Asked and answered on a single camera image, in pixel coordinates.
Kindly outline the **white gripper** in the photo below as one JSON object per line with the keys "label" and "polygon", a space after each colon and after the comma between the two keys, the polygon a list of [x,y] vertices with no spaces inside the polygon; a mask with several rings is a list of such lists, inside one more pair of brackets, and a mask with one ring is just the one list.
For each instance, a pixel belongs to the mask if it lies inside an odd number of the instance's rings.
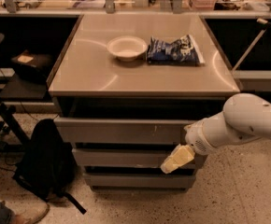
{"label": "white gripper", "polygon": [[195,153],[209,155],[218,147],[232,145],[235,142],[235,131],[226,123],[222,112],[196,121],[186,126],[185,130],[185,140],[188,145],[177,145],[164,160],[161,170],[165,174],[170,174],[191,162]]}

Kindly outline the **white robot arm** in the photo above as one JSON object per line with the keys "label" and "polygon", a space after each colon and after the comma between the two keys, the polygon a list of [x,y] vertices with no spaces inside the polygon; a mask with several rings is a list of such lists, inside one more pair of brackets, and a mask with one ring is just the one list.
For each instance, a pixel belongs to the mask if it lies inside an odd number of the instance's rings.
{"label": "white robot arm", "polygon": [[222,112],[184,129],[186,144],[177,145],[163,161],[165,174],[189,163],[196,154],[209,155],[219,147],[243,145],[258,138],[271,140],[271,103],[254,94],[239,93],[225,102]]}

